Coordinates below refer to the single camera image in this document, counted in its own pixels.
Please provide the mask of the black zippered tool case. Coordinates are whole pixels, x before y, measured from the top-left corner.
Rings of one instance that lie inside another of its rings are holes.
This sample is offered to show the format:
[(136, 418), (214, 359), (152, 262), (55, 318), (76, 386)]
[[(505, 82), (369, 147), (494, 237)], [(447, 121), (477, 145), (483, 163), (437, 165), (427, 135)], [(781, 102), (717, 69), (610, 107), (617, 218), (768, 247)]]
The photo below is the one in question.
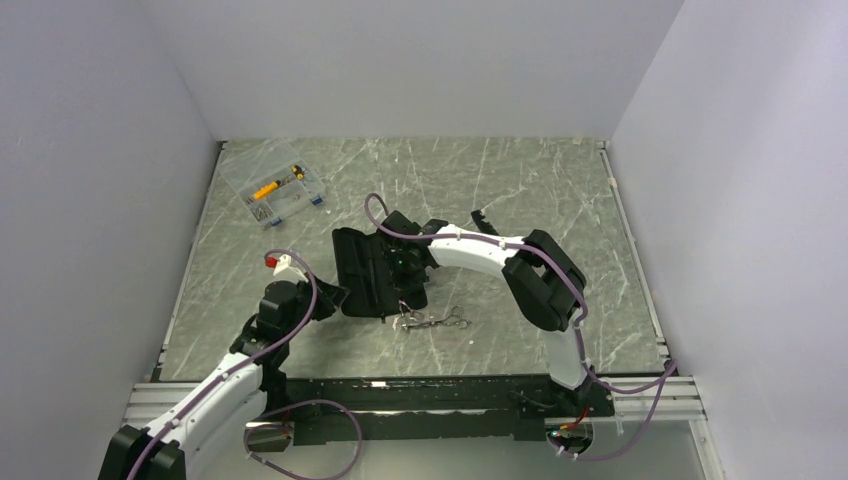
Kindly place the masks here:
[(400, 300), (416, 310), (428, 305), (425, 285), (423, 291), (412, 295), (395, 288), (380, 233), (365, 234), (352, 228), (332, 232), (338, 284), (350, 290), (341, 306), (346, 316), (384, 319), (400, 313)]

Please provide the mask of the silver hair cutting scissors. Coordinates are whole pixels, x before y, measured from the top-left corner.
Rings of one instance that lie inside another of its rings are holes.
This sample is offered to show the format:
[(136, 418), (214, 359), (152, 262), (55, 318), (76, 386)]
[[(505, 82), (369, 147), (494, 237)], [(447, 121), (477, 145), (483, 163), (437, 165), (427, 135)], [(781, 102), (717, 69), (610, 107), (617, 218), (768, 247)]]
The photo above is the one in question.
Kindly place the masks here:
[(421, 324), (427, 320), (427, 316), (419, 310), (412, 308), (406, 301), (400, 300), (399, 321), (404, 324)]

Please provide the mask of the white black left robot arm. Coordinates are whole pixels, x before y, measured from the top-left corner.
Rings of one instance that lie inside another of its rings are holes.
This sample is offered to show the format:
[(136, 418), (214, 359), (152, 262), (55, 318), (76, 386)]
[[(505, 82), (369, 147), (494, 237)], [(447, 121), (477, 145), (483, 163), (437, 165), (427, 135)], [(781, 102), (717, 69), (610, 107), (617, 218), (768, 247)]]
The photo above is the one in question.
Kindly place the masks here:
[(291, 398), (280, 367), (289, 342), (332, 316), (347, 289), (317, 278), (270, 283), (218, 366), (176, 405), (111, 438), (101, 479), (197, 479), (247, 423), (279, 417)]

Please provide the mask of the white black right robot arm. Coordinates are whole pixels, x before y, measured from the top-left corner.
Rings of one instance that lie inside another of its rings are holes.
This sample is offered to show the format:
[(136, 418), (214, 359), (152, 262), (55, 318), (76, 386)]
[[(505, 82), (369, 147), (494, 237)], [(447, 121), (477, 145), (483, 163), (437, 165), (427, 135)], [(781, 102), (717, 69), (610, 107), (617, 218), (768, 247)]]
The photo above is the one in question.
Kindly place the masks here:
[(439, 267), (504, 280), (524, 318), (542, 331), (555, 409), (574, 415), (588, 404), (591, 363), (579, 332), (588, 314), (586, 278), (547, 232), (503, 237), (448, 223), (433, 233), (405, 234), (387, 221), (374, 225), (388, 236), (423, 245)]

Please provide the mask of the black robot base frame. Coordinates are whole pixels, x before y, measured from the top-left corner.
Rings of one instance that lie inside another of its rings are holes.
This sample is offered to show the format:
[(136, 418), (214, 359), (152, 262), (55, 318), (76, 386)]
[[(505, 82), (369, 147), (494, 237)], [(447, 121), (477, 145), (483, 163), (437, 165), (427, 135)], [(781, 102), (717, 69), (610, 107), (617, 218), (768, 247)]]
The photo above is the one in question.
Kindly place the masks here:
[(291, 379), (247, 440), (258, 452), (332, 441), (508, 437), (541, 441), (562, 424), (610, 417), (611, 395), (546, 374)]

